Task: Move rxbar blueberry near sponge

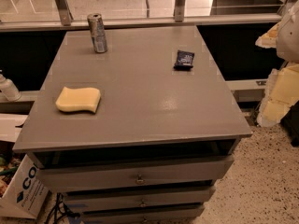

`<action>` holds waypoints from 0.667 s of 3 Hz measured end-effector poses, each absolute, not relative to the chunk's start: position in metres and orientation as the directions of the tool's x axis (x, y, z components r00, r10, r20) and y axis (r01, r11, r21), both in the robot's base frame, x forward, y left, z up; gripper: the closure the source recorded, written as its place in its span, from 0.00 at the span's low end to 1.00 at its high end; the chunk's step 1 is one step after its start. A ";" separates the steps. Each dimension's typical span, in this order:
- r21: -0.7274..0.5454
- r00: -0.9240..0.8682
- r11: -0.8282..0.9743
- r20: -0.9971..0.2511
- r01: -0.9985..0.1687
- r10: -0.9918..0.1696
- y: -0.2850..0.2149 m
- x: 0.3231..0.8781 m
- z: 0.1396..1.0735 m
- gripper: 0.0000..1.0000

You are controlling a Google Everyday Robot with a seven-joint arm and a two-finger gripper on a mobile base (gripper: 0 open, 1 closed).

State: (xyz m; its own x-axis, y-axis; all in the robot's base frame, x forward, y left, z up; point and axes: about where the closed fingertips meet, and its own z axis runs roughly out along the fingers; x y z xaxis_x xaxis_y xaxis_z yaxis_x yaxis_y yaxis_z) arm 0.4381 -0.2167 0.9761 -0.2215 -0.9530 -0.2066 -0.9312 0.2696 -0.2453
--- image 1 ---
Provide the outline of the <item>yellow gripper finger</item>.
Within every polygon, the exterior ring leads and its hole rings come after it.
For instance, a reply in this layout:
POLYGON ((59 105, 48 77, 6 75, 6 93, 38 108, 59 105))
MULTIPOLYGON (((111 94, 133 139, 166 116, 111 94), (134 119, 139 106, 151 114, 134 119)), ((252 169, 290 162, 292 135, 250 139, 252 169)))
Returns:
POLYGON ((299 64, 288 63, 281 70, 273 69, 266 81, 257 117, 258 124, 271 127, 280 123, 298 101, 299 64))
POLYGON ((259 36, 255 42, 255 45, 264 49, 274 49, 276 45, 276 39, 278 36, 279 23, 276 23, 266 33, 259 36))

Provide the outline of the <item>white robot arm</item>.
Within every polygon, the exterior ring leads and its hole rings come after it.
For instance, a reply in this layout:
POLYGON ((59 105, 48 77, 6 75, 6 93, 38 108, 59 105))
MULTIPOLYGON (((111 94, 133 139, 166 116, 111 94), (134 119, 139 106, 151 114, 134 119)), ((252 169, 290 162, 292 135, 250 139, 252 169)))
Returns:
POLYGON ((257 122, 271 127, 286 116, 299 101, 299 1, 297 1, 255 45, 275 48, 277 56, 287 64, 280 70, 273 69, 266 80, 264 98, 259 107, 257 122))

